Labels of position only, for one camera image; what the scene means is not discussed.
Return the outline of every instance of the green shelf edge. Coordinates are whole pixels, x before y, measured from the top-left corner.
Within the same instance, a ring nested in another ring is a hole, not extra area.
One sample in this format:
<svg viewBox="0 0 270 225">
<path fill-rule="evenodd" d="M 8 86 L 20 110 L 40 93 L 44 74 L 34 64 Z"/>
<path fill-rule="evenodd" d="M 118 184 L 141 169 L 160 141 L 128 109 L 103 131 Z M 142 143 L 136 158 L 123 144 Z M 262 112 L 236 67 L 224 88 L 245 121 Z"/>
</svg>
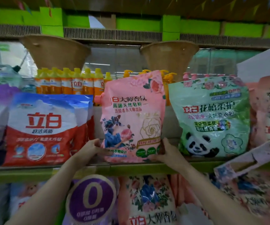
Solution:
<svg viewBox="0 0 270 225">
<path fill-rule="evenodd" d="M 210 173 L 213 169 L 224 161 L 208 161 L 208 162 L 191 162 L 190 164 L 200 172 Z M 57 172 L 59 167 L 47 168 L 26 168 L 26 169 L 10 169 L 0 168 L 0 184 L 11 182 L 38 182 L 46 181 Z M 261 170 L 270 170 L 270 162 L 261 166 Z M 147 164 L 100 164 L 87 166 L 79 170 L 74 179 L 81 179 L 90 174 L 100 174 L 104 176 L 132 176 L 132 175 L 148 175 L 148 174 L 174 174 L 174 170 L 163 163 L 147 163 Z"/>
</svg>

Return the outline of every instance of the panda illustration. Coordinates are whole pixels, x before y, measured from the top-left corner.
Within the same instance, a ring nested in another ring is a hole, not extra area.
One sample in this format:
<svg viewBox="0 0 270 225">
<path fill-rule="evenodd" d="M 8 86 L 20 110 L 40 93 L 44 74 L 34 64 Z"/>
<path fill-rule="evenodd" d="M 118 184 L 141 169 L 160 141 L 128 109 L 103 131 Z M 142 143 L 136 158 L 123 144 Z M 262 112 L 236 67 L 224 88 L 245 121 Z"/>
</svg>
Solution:
<svg viewBox="0 0 270 225">
<path fill-rule="evenodd" d="M 210 149 L 210 137 L 203 135 L 201 139 L 197 139 L 190 132 L 186 134 L 186 149 L 191 156 L 212 158 L 219 153 L 219 148 Z"/>
</svg>

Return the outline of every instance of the hand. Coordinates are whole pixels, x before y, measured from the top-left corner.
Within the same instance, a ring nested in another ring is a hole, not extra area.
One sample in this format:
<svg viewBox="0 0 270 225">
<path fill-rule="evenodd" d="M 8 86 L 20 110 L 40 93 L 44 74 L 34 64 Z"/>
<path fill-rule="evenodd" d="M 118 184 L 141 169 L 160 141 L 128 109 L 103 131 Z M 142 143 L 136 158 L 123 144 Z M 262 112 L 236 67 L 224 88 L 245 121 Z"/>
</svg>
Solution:
<svg viewBox="0 0 270 225">
<path fill-rule="evenodd" d="M 96 154 L 100 156 L 111 156 L 113 152 L 108 151 L 106 148 L 100 147 L 100 140 L 89 140 L 80 151 L 74 154 L 71 159 L 77 166 L 77 170 L 81 169 L 83 166 L 87 165 L 93 156 Z"/>
<path fill-rule="evenodd" d="M 181 173 L 185 166 L 190 166 L 189 162 L 183 157 L 177 147 L 171 145 L 167 138 L 162 140 L 165 148 L 164 155 L 150 155 L 148 158 L 151 160 L 158 160 L 165 163 L 170 168 Z"/>
</svg>

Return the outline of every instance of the purple circle sign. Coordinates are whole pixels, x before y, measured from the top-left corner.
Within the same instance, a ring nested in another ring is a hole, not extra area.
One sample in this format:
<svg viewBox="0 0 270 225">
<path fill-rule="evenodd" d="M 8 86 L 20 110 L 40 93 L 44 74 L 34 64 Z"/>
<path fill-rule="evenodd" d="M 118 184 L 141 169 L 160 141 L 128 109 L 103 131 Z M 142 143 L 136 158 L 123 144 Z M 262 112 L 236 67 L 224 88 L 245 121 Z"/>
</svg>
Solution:
<svg viewBox="0 0 270 225">
<path fill-rule="evenodd" d="M 100 222 L 111 212 L 116 199 L 114 184 L 102 175 L 78 181 L 67 196 L 66 212 L 77 223 Z"/>
</svg>

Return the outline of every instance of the air vent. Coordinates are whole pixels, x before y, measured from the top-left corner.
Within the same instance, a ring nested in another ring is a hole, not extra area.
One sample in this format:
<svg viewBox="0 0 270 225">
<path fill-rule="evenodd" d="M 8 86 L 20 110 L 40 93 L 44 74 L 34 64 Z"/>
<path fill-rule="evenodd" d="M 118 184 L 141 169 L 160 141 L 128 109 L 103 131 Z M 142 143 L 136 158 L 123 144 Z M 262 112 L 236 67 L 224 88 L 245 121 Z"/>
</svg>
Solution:
<svg viewBox="0 0 270 225">
<path fill-rule="evenodd" d="M 64 27 L 64 37 L 89 41 L 151 43 L 162 41 L 161 32 Z"/>
<path fill-rule="evenodd" d="M 12 38 L 12 37 L 21 37 L 29 34 L 41 34 L 40 26 L 0 24 L 0 37 Z"/>
<path fill-rule="evenodd" d="M 269 49 L 270 39 L 232 37 L 218 35 L 181 34 L 180 40 L 194 42 L 200 46 Z"/>
</svg>

